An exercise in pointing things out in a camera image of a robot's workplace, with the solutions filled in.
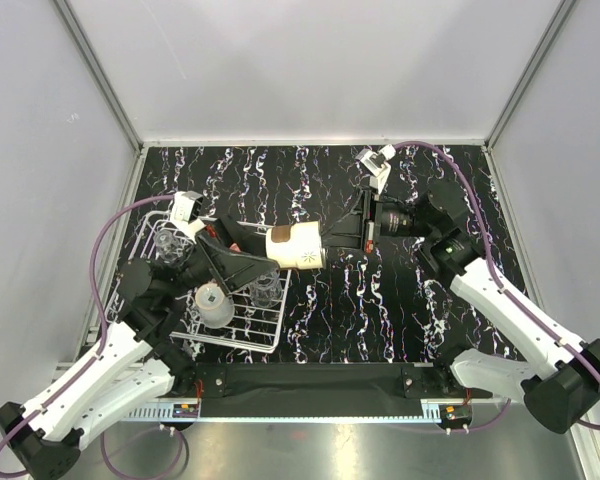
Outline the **clear glass tumbler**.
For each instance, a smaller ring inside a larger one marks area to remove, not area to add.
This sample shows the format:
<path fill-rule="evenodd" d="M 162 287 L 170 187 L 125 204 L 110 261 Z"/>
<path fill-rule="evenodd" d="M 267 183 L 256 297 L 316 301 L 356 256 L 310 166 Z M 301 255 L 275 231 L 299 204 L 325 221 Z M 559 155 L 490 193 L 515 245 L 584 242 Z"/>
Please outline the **clear glass tumbler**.
<path fill-rule="evenodd" d="M 258 277 L 248 285 L 251 302 L 259 308 L 272 308 L 279 304 L 283 288 L 278 271 L 272 271 Z"/>

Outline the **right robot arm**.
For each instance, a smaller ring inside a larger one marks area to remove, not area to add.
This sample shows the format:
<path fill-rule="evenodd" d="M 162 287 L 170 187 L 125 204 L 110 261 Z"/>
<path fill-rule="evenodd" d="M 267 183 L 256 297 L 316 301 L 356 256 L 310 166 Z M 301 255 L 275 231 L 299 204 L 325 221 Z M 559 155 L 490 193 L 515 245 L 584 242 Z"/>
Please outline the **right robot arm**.
<path fill-rule="evenodd" d="M 456 347 L 433 372 L 445 397 L 467 388 L 523 403 L 546 429 L 563 434 L 600 401 L 600 339 L 587 342 L 562 327 L 509 282 L 463 222 L 469 209 L 459 186 L 434 183 L 414 201 L 357 190 L 346 213 L 321 232 L 327 247 L 373 251 L 382 237 L 419 238 L 420 268 L 476 308 L 522 354 L 523 361 Z"/>

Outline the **light blue plastic cup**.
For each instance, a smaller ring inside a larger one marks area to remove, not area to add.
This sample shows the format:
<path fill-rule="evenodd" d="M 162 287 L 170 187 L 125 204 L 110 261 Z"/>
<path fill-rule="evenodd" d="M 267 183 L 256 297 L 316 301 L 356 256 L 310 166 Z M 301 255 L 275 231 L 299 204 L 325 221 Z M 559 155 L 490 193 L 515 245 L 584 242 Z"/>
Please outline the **light blue plastic cup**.
<path fill-rule="evenodd" d="M 195 304 L 201 322 L 208 328 L 226 327 L 234 317 L 235 307 L 230 297 L 213 282 L 200 286 L 195 293 Z"/>

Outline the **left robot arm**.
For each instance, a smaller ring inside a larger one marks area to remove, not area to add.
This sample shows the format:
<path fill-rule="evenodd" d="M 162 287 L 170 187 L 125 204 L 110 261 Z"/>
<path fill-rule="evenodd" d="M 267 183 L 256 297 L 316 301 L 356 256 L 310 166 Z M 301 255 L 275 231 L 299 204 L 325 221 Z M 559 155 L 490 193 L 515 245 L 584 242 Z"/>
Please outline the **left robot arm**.
<path fill-rule="evenodd" d="M 229 216 L 194 225 L 178 260 L 133 258 L 122 266 L 117 320 L 102 323 L 99 341 L 62 377 L 23 404 L 0 407 L 1 445 L 32 478 L 61 478 L 93 438 L 135 407 L 193 390 L 196 368 L 171 341 L 184 314 L 179 297 L 206 284 L 233 293 L 283 266 L 271 229 L 260 233 Z"/>

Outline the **small clear faceted glass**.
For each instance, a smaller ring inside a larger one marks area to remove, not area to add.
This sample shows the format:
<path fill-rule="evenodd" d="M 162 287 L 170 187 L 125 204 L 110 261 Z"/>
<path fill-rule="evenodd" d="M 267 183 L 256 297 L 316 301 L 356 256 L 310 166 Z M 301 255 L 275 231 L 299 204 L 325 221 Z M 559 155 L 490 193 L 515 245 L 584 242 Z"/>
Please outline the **small clear faceted glass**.
<path fill-rule="evenodd" d="M 159 230 L 154 236 L 154 246 L 162 263 L 174 266 L 184 261 L 186 245 L 171 230 Z"/>

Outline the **steel metal cup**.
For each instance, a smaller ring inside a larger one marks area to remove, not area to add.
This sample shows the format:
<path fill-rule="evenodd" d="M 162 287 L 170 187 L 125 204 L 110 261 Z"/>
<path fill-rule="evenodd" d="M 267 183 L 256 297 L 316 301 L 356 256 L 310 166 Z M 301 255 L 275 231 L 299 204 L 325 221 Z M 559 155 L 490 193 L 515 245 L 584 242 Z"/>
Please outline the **steel metal cup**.
<path fill-rule="evenodd" d="M 267 258 L 275 261 L 281 270 L 324 268 L 325 249 L 320 227 L 319 221 L 312 221 L 269 229 L 265 236 Z"/>

